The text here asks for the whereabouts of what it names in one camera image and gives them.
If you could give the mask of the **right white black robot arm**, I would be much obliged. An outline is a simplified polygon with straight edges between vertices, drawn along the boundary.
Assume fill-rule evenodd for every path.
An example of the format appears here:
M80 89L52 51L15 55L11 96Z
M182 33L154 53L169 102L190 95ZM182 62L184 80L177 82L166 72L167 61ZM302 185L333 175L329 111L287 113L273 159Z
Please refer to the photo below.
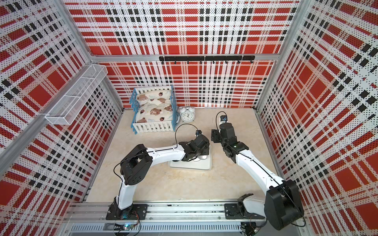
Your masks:
M248 213L258 213L276 230L304 218L299 188L292 180L284 180L270 171L252 153L247 145L237 140L231 123L223 123L211 131L211 141L220 143L225 155L243 168L258 184L264 193L264 200L252 196L242 200Z

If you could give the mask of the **white plastic storage tray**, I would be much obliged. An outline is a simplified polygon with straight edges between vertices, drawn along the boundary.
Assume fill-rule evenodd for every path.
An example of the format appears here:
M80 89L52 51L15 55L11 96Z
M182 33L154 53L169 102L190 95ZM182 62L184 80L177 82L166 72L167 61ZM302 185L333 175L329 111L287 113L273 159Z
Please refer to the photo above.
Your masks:
M184 162L184 161L170 161L168 166L175 169L185 169L185 170L201 170L210 171L212 168L212 146L209 146L209 154L206 160L200 160L199 162Z

